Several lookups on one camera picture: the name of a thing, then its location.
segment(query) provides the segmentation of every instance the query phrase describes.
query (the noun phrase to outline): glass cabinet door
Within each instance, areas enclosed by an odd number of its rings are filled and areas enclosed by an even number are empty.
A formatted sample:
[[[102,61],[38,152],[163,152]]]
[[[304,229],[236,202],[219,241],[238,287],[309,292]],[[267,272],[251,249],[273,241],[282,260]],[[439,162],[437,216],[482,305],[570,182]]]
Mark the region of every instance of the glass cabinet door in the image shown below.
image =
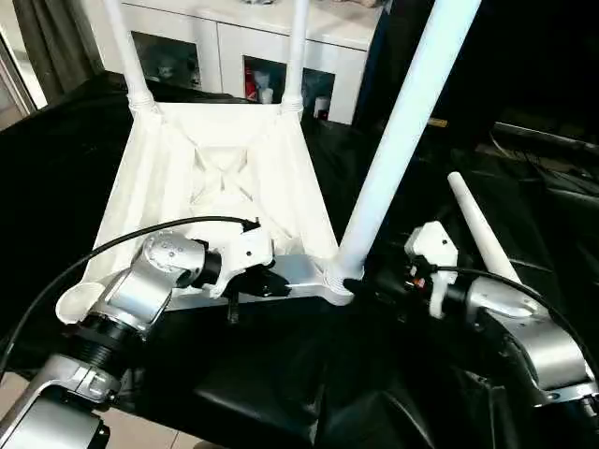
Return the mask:
[[[94,1],[88,7],[104,67],[123,73],[101,2]],[[148,80],[203,92],[223,92],[216,22],[126,3],[122,8]]]
[[[196,45],[138,31],[131,35],[147,80],[201,90]]]
[[[286,70],[286,64],[243,55],[245,98],[260,103],[281,103]],[[301,85],[304,112],[326,120],[334,84],[332,73],[304,68]]]

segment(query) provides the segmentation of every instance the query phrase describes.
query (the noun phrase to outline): cabinet door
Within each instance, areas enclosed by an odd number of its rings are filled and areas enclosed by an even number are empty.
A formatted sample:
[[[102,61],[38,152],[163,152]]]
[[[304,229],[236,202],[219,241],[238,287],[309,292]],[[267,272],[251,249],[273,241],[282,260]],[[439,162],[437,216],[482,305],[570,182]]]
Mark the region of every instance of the cabinet door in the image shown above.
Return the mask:
[[[147,79],[223,92],[215,22],[146,7],[123,4],[122,8]],[[88,17],[100,12],[97,7],[93,10],[88,8]],[[104,67],[123,72],[108,20],[95,18],[92,26]]]
[[[273,101],[280,101],[289,54],[288,36],[219,22],[218,41],[224,93],[246,97],[256,89],[256,99],[259,99],[259,91],[268,83],[274,91]],[[351,123],[366,57],[366,51],[307,40],[303,84],[305,110],[312,113],[315,99],[328,97],[329,120]],[[252,82],[254,86],[248,88],[247,84]]]

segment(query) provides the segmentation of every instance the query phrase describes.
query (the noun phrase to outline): tile floor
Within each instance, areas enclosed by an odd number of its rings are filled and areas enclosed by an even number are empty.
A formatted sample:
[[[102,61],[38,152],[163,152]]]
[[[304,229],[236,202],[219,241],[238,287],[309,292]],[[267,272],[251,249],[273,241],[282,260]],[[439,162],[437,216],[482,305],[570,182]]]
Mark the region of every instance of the tile floor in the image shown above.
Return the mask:
[[[5,376],[0,385],[0,418],[26,386],[27,381],[16,374]],[[217,449],[217,446],[191,435],[116,409],[100,414],[110,427],[109,449]]]

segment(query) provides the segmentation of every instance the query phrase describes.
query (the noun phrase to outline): white tube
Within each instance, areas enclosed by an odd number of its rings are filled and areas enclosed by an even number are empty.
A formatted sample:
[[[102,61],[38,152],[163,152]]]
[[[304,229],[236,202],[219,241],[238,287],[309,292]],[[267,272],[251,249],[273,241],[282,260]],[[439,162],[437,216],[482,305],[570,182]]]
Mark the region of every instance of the white tube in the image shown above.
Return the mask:
[[[487,219],[482,210],[476,204],[475,198],[470,193],[470,189],[464,182],[460,173],[454,171],[447,176],[453,195],[456,196],[460,205],[461,213],[466,219],[472,236],[475,238],[476,247],[485,261],[485,266],[491,273],[499,274],[514,282],[520,282],[520,278],[507,255],[505,255],[502,245],[495,237],[490,228]]]
[[[310,0],[296,0],[293,13],[291,37],[289,38],[289,62],[285,77],[285,91],[281,101],[283,112],[301,112],[301,81],[303,78],[303,58],[306,45],[306,28]]]
[[[104,0],[104,7],[108,12],[112,33],[123,62],[124,79],[127,83],[129,107],[138,109],[154,108],[154,101],[146,80],[143,77],[141,64],[131,32],[124,21],[120,0]]]
[[[436,0],[432,7],[385,134],[345,229],[339,252],[326,268],[325,280],[336,293],[350,295],[343,288],[343,280],[361,279],[363,276],[364,260],[458,57],[480,2]]]

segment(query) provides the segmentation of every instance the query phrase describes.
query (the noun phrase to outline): black cloth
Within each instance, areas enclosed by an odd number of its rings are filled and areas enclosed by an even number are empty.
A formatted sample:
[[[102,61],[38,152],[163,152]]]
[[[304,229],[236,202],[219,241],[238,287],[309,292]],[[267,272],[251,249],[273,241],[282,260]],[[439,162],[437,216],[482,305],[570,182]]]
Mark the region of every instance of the black cloth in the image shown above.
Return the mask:
[[[150,87],[158,101],[241,101]],[[0,134],[18,176],[7,192],[8,253],[16,262],[5,282],[3,333],[44,284],[91,248],[131,123],[122,78],[105,74]],[[302,128],[340,239],[380,137],[310,118]],[[455,169],[522,280],[599,355],[599,189],[590,181],[425,139],[372,258],[399,265],[414,227],[440,220],[460,265],[484,267],[446,181]],[[33,374],[62,348],[61,330],[49,301],[26,328],[12,368]],[[532,413],[517,394],[471,365],[487,352],[465,331],[403,323],[367,297],[344,308],[320,298],[243,305],[234,327],[224,308],[170,312],[119,407],[230,448],[542,447],[544,432],[529,426]]]

